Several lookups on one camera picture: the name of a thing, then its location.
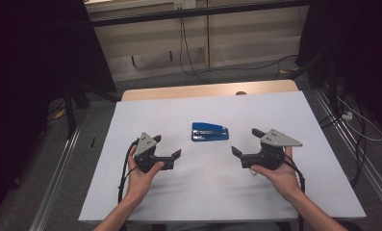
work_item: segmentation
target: blue stapler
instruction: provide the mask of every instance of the blue stapler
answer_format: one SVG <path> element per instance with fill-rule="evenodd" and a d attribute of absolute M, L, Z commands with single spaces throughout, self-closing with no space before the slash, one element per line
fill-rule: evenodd
<path fill-rule="evenodd" d="M 229 140 L 229 130 L 220 125 L 194 122 L 191 125 L 192 141 L 224 141 Z"/>

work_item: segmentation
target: white table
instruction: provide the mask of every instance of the white table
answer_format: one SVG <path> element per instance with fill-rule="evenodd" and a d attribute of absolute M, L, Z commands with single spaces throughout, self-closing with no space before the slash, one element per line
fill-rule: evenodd
<path fill-rule="evenodd" d="M 193 142 L 192 122 L 223 125 L 229 129 L 230 139 Z M 79 220 L 100 221 L 116 206 L 125 153 L 141 132 L 162 136 L 157 156 L 169 156 L 178 149 L 182 149 L 182 156 L 175 162 L 174 170 L 158 173 L 129 221 L 297 218 L 295 209 L 265 177 L 252 175 L 233 156 L 231 145 L 243 153 L 259 151 L 259 139 L 251 135 L 252 128 L 264 132 L 274 128 L 304 143 L 293 149 L 293 158 L 306 178 L 306 193 L 328 215 L 365 216 L 303 93 L 289 91 L 117 103 Z"/>

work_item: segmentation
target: black cable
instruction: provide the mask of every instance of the black cable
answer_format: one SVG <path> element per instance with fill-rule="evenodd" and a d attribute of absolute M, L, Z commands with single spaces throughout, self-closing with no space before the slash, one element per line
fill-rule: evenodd
<path fill-rule="evenodd" d="M 305 193 L 305 178 L 304 178 L 304 175 L 301 173 L 300 170 L 298 170 L 298 167 L 296 166 L 295 162 L 293 161 L 293 158 L 287 156 L 287 155 L 284 155 L 285 157 L 287 157 L 290 161 L 286 161 L 285 159 L 281 159 L 279 158 L 278 156 L 272 154 L 271 152 L 269 152 L 269 154 L 274 157 L 275 159 L 279 160 L 279 161 L 282 161 L 284 164 L 286 164 L 287 166 L 291 167 L 292 169 L 294 169 L 296 171 L 296 173 L 298 173 L 298 178 L 299 178 L 299 186 L 300 186 L 300 189 L 302 190 L 303 193 Z M 299 230 L 300 231 L 303 231 L 304 230 L 304 219 L 302 218 L 302 216 L 300 214 L 298 214 L 298 225 L 299 225 Z"/>
<path fill-rule="evenodd" d="M 182 71 L 184 71 L 185 74 L 189 74 L 188 72 L 185 71 L 185 69 L 183 68 L 182 66 L 182 43 L 183 43 L 183 39 L 185 39 L 185 45 L 187 46 L 187 54 L 188 54 L 188 59 L 190 61 L 190 64 L 191 64 L 191 70 L 193 72 L 192 75 L 196 75 L 197 79 L 199 79 L 201 82 L 205 83 L 205 84 L 212 84 L 208 81 L 205 81 L 203 79 L 201 79 L 199 77 L 199 75 L 196 73 L 196 71 L 194 70 L 193 68 L 193 64 L 191 62 L 191 55 L 190 55 L 190 49 L 188 48 L 188 41 L 187 41 L 187 34 L 186 34 L 186 30 L 185 30 L 185 22 L 184 22 L 184 18 L 179 18 L 180 20 L 180 23 L 181 23 L 181 51 L 179 53 L 179 64 L 181 65 L 181 68 L 182 68 Z"/>
<path fill-rule="evenodd" d="M 288 59 L 288 58 L 290 58 L 290 57 L 296 57 L 296 56 L 298 56 L 298 55 L 290 55 L 290 56 L 284 56 L 284 57 L 281 57 L 281 58 L 277 61 L 277 73 L 274 75 L 274 77 L 272 77 L 271 80 L 275 80 L 275 79 L 278 77 L 278 75 L 280 74 L 280 63 L 281 63 L 282 61 L 284 61 L 284 60 L 286 60 L 286 59 Z"/>
<path fill-rule="evenodd" d="M 338 95 L 337 95 L 337 97 L 339 97 L 342 101 L 344 101 L 344 99 L 346 98 L 346 95 L 347 95 L 347 89 L 344 89 L 343 94 L 342 94 L 341 96 L 338 96 Z M 336 117 L 334 120 L 332 120 L 331 122 L 329 122 L 329 123 L 327 123 L 327 124 L 321 125 L 320 128 L 321 128 L 321 129 L 324 129 L 324 128 L 326 128 L 326 127 L 328 127 L 328 126 L 330 126 L 330 125 L 332 125 L 332 124 L 334 124 L 334 123 L 340 121 L 341 118 L 342 118 L 342 116 L 343 116 L 343 114 L 344 114 L 344 104 L 341 104 L 341 105 L 340 105 L 340 109 L 339 109 L 339 111 L 340 111 L 340 114 L 338 115 L 338 117 Z M 329 116 L 323 118 L 322 120 L 320 120 L 320 121 L 318 122 L 318 124 L 320 125 L 323 121 L 325 121 L 325 120 L 326 120 L 327 118 L 329 118 L 330 116 L 331 116 L 331 115 L 329 115 Z"/>
<path fill-rule="evenodd" d="M 356 174 L 355 174 L 355 177 L 350 181 L 350 185 L 352 186 L 352 188 L 355 188 L 357 183 L 358 183 L 358 180 L 359 180 L 359 177 L 361 175 L 361 172 L 362 172 L 362 169 L 363 169 L 363 166 L 364 166 L 364 162 L 365 162 L 365 159 L 366 159 L 366 156 L 367 156 L 367 139 L 365 139 L 365 135 L 366 135 L 366 123 L 365 123 L 365 120 L 363 119 L 364 117 L 364 112 L 362 110 L 362 107 L 360 106 L 359 104 L 359 101 L 356 100 L 356 103 L 358 105 L 358 108 L 359 108 L 359 113 L 361 115 L 361 119 L 356 116 L 356 119 L 358 120 L 358 122 L 361 124 L 361 127 L 362 127 L 362 132 L 361 134 L 363 136 L 359 136 L 357 142 L 356 142 L 356 151 L 355 151 L 355 155 L 356 155 Z M 359 145 L 360 145 L 360 142 L 364 140 L 364 154 L 362 156 L 362 159 L 360 159 L 359 157 Z"/>
<path fill-rule="evenodd" d="M 196 75 L 196 77 L 201 81 L 201 82 L 204 82 L 204 83 L 207 83 L 207 84 L 212 84 L 212 83 L 209 83 L 203 79 L 200 78 L 200 74 L 204 74 L 204 73 L 207 73 L 207 72 L 213 72 L 213 71 L 221 71 L 221 70 L 255 70 L 255 69 L 261 69 L 261 68 L 266 68 L 266 67 L 269 67 L 269 66 L 272 66 L 272 65 L 275 65 L 275 64 L 278 64 L 278 71 L 277 73 L 279 72 L 280 70 L 280 62 L 290 58 L 290 57 L 296 57 L 298 55 L 290 55 L 290 56 L 284 56 L 284 57 L 281 57 L 277 62 L 274 62 L 272 64 L 266 64 L 266 65 L 262 65 L 262 66 L 256 66 L 256 67 L 227 67 L 227 68 L 217 68 L 217 69 L 207 69 L 207 70 L 202 70 L 200 72 L 196 72 L 193 68 L 193 65 L 192 65 L 192 62 L 191 62 L 191 56 L 190 56 L 190 51 L 189 51 L 189 48 L 188 48 L 188 42 L 187 42 L 187 35 L 186 35 L 186 29 L 185 29 L 185 22 L 184 22 L 184 18 L 179 18 L 180 20 L 180 24 L 181 24 L 181 48 L 180 48 L 180 53 L 179 53 L 179 64 L 181 66 L 181 69 L 182 71 L 187 74 L 187 75 Z M 183 67 L 183 64 L 182 64 L 182 51 L 183 51 L 183 47 L 182 47 L 182 44 L 183 44 L 183 40 L 185 41 L 185 44 L 186 44 L 186 47 L 187 47 L 187 53 L 188 53 L 188 59 L 190 61 L 190 64 L 191 64 L 191 70 L 192 72 L 189 73 L 187 72 L 184 67 Z"/>
<path fill-rule="evenodd" d="M 121 181 L 119 183 L 119 187 L 118 187 L 118 203 L 121 201 L 122 199 L 122 192 L 124 191 L 124 184 L 125 184 L 125 180 L 128 176 L 128 174 L 131 173 L 132 170 L 135 169 L 135 167 L 133 169 L 131 169 L 127 175 L 125 175 L 125 170 L 127 168 L 127 164 L 128 164 L 128 157 L 130 155 L 130 151 L 131 149 L 133 148 L 134 145 L 137 145 L 139 144 L 139 141 L 140 139 L 137 139 L 136 141 L 133 141 L 133 143 L 131 143 L 130 147 L 128 148 L 128 151 L 127 151 L 127 155 L 125 156 L 125 161 L 124 161 L 124 166 L 123 166 L 123 169 L 122 169 L 122 176 L 121 176 Z"/>

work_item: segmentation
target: gray floor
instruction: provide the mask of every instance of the gray floor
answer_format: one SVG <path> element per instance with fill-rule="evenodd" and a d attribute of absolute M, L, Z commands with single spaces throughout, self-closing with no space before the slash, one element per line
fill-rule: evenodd
<path fill-rule="evenodd" d="M 194 75 L 182 72 L 141 78 L 116 83 L 118 94 L 129 89 L 157 88 L 169 86 L 186 86 L 208 83 L 230 83 L 245 81 L 264 81 L 273 79 L 277 73 L 277 65 L 257 68 L 272 62 L 239 64 L 220 67 L 226 70 L 211 71 L 200 74 L 201 81 Z M 295 67 L 293 58 L 281 63 L 282 69 Z M 297 85 L 304 91 L 310 106 L 318 120 L 327 116 L 319 102 L 318 92 L 323 89 L 309 88 L 307 78 L 300 77 Z M 44 230 L 90 230 L 94 226 L 77 220 L 89 188 L 91 177 L 101 153 L 103 142 L 107 136 L 115 104 L 102 100 L 90 94 L 91 105 L 88 109 L 75 109 L 81 132 L 68 160 L 67 169 L 60 184 L 57 196 L 50 208 L 47 220 L 43 223 Z M 350 148 L 343 141 L 337 126 L 323 129 L 343 169 L 348 175 L 355 171 L 355 159 Z M 0 230 L 27 230 L 31 227 L 51 177 L 57 168 L 66 144 L 67 124 L 65 117 L 49 122 L 46 126 L 34 158 L 20 176 L 21 185 L 10 190 L 0 207 Z M 368 135 L 378 137 L 369 127 Z M 368 157 L 382 176 L 382 141 L 368 141 Z M 382 200 L 369 179 L 362 175 L 354 189 L 367 217 L 354 220 L 363 230 L 382 230 Z M 133 225 L 130 230 L 149 230 L 150 225 Z"/>

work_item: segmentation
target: human hand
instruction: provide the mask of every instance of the human hand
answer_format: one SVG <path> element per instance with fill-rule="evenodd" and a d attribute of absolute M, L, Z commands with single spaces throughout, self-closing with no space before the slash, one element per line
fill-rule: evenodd
<path fill-rule="evenodd" d="M 128 177 L 128 189 L 125 198 L 131 198 L 140 204 L 151 187 L 154 176 L 164 167 L 164 162 L 158 162 L 147 173 L 143 173 L 133 158 L 137 146 L 131 148 L 128 156 L 128 168 L 132 170 Z"/>
<path fill-rule="evenodd" d="M 293 148 L 290 146 L 285 147 L 286 156 L 293 159 Z M 285 158 L 285 160 L 292 164 L 290 158 Z M 286 164 L 282 164 L 276 170 L 270 170 L 262 166 L 251 166 L 251 169 L 261 175 L 264 175 L 269 181 L 271 181 L 274 188 L 286 199 L 301 191 L 296 179 L 295 170 Z"/>

